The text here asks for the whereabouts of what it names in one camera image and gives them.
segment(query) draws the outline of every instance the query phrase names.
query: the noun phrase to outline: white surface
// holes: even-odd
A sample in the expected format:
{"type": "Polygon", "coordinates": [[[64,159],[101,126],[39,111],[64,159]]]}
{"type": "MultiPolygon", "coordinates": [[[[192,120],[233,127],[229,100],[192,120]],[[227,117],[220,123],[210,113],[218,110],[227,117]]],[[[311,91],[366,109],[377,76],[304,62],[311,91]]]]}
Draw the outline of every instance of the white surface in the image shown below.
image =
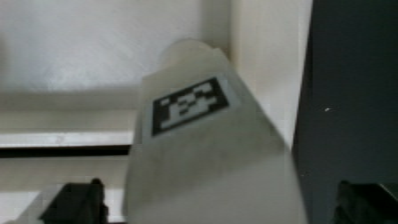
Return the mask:
{"type": "Polygon", "coordinates": [[[3,111],[0,147],[130,145],[135,111],[3,111]]]}
{"type": "MultiPolygon", "coordinates": [[[[229,51],[229,13],[229,0],[0,0],[0,120],[3,111],[19,123],[32,124],[37,113],[59,118],[35,122],[32,136],[21,131],[0,147],[28,145],[30,140],[51,146],[103,143],[92,133],[92,141],[85,137],[53,144],[55,135],[44,137],[53,129],[80,134],[78,128],[62,128],[73,120],[60,111],[73,111],[76,120],[101,117],[103,110],[131,110],[133,116],[140,78],[158,68],[169,45],[195,38],[229,51]]],[[[0,131],[14,133],[7,124],[0,131]]],[[[85,129],[99,126],[82,124],[85,129]]],[[[107,144],[124,139],[112,135],[107,144]]]]}
{"type": "Polygon", "coordinates": [[[307,223],[291,153],[220,51],[192,54],[142,85],[128,223],[307,223]],[[240,104],[162,134],[142,136],[153,133],[146,122],[156,112],[147,113],[153,101],[215,75],[240,104]]]}
{"type": "Polygon", "coordinates": [[[43,189],[66,182],[103,180],[110,221],[121,221],[126,157],[0,159],[0,223],[12,221],[43,189]]]}
{"type": "Polygon", "coordinates": [[[290,146],[311,4],[313,0],[233,0],[233,64],[290,146]]]}

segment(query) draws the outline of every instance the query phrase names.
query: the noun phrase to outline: white wall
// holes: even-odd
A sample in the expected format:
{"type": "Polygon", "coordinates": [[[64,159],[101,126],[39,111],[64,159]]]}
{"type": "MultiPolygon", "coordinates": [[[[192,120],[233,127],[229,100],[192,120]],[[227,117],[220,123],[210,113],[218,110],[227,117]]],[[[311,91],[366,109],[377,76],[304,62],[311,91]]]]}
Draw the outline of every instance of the white wall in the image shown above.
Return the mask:
{"type": "Polygon", "coordinates": [[[178,40],[229,51],[229,14],[229,0],[0,0],[0,147],[131,143],[140,78],[178,40]]]}
{"type": "Polygon", "coordinates": [[[311,0],[233,1],[233,63],[293,143],[311,0]]]}

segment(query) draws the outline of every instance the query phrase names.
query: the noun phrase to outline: black panel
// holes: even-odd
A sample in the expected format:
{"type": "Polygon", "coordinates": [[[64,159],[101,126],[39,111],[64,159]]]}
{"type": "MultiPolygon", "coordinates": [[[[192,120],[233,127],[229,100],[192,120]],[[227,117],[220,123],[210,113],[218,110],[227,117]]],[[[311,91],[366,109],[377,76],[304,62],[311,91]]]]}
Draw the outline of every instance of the black panel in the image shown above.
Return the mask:
{"type": "Polygon", "coordinates": [[[293,153],[311,223],[337,183],[398,182],[398,1],[314,0],[293,153]]]}
{"type": "Polygon", "coordinates": [[[131,145],[48,148],[2,148],[0,158],[128,155],[131,145]]]}

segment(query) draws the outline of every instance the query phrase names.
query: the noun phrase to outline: black and white square pattern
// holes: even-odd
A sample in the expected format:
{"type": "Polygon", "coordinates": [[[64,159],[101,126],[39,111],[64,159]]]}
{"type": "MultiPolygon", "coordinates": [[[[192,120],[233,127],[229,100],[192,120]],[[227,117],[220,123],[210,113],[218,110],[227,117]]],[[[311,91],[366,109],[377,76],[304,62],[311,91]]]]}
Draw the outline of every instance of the black and white square pattern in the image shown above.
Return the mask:
{"type": "Polygon", "coordinates": [[[154,100],[151,136],[170,131],[227,107],[227,95],[215,77],[154,100]]]}

